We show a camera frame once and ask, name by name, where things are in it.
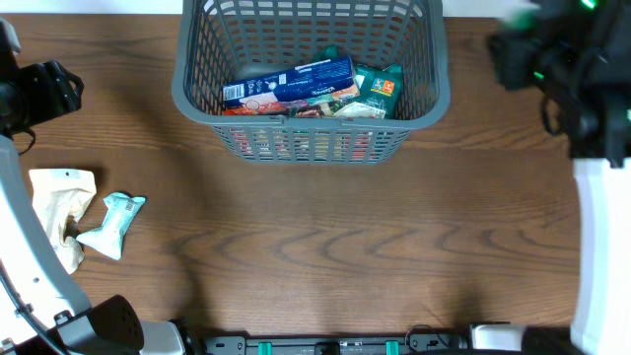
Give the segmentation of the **white paper pouch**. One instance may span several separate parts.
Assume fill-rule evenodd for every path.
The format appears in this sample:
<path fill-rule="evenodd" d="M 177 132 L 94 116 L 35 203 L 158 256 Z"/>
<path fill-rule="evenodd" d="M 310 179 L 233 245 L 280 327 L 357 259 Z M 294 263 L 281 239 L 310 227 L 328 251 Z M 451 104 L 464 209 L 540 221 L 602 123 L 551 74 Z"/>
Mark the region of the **white paper pouch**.
<path fill-rule="evenodd" d="M 95 176 L 85 170 L 32 169 L 29 177 L 33 209 L 56 256 L 72 274 L 85 254 L 76 238 L 66 235 L 67 224 L 78 223 L 88 210 L 97 192 Z"/>

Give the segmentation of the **green snack bag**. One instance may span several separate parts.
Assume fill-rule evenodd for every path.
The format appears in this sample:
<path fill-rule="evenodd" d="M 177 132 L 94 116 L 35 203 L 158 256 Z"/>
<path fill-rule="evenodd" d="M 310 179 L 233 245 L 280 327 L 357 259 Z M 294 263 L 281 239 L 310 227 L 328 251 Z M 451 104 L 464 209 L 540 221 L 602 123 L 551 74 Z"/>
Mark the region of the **green snack bag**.
<path fill-rule="evenodd" d="M 359 92 L 357 97 L 334 100 L 333 94 L 323 94 L 320 98 L 291 104 L 290 114 L 301 117 L 391 119 L 402 91 L 402 67 L 392 64 L 379 70 L 354 64 L 353 68 Z"/>

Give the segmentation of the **light teal wrapper packet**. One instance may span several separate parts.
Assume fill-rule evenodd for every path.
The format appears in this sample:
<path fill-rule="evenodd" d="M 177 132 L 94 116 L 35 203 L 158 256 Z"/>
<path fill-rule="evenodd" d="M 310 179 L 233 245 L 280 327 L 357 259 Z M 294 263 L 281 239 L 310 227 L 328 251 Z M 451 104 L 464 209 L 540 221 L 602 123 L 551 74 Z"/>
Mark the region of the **light teal wrapper packet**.
<path fill-rule="evenodd" d="M 113 192 L 104 198 L 107 212 L 102 225 L 80 234 L 77 241 L 111 259 L 120 260 L 124 237 L 145 202 L 144 196 L 131 197 L 122 192 Z"/>

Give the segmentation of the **grey plastic basket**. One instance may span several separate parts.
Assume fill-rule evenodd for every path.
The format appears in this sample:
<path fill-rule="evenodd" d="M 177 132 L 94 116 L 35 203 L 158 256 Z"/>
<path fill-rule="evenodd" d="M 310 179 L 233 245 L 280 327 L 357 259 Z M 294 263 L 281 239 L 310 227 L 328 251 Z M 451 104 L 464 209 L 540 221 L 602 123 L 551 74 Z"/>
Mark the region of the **grey plastic basket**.
<path fill-rule="evenodd" d="M 443 5 L 184 0 L 172 93 L 244 160 L 377 164 L 448 109 Z"/>

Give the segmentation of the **blue toothpaste box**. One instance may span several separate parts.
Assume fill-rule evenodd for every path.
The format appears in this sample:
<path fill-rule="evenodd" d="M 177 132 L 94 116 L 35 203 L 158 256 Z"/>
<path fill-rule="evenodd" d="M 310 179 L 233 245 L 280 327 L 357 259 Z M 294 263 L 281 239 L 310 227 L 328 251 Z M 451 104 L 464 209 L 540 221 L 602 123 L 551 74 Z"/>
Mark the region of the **blue toothpaste box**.
<path fill-rule="evenodd" d="M 340 57 L 234 81 L 223 86 L 222 94 L 224 108 L 225 103 L 263 94 L 273 94 L 278 102 L 293 102 L 323 94 L 333 94 L 334 100 L 354 98 L 359 92 L 351 58 Z"/>

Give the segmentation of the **spaghetti pasta packet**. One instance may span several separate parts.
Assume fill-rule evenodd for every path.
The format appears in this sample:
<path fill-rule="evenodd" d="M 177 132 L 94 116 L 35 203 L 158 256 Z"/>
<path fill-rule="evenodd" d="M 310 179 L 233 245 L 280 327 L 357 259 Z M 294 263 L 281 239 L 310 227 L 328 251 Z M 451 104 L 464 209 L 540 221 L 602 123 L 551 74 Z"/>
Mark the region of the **spaghetti pasta packet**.
<path fill-rule="evenodd" d="M 278 102 L 273 94 L 263 94 L 225 103 L 223 115 L 285 115 L 302 118 L 331 117 L 344 107 L 343 101 L 316 99 Z"/>

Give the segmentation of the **green lid jar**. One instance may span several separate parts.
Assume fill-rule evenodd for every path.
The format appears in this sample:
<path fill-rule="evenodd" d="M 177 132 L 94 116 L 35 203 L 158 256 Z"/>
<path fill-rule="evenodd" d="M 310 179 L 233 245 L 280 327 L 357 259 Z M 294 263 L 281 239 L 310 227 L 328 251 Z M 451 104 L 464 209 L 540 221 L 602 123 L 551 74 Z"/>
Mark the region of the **green lid jar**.
<path fill-rule="evenodd" d="M 537 24 L 540 7 L 536 4 L 509 9 L 501 18 L 502 31 L 528 31 Z"/>

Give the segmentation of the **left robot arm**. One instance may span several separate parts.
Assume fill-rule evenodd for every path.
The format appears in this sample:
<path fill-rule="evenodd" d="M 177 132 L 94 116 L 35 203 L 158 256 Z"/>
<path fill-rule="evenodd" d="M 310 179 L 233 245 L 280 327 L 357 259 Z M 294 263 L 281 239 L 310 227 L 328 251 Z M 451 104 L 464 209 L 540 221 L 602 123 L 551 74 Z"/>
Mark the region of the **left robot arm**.
<path fill-rule="evenodd" d="M 31 205 L 14 137 L 77 111 L 82 80 L 51 60 L 19 67 L 1 23 L 1 351 L 4 354 L 185 354 L 174 321 L 140 320 L 116 295 L 97 306 L 62 266 Z"/>

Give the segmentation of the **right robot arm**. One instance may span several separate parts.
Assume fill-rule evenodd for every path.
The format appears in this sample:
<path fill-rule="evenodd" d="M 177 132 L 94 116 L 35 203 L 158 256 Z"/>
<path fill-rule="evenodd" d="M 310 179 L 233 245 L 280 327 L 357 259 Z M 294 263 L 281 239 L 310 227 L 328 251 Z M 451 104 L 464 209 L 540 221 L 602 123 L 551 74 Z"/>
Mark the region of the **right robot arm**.
<path fill-rule="evenodd" d="M 532 0 L 487 39 L 497 81 L 538 88 L 544 130 L 566 136 L 580 202 L 570 342 L 630 351 L 630 0 Z"/>

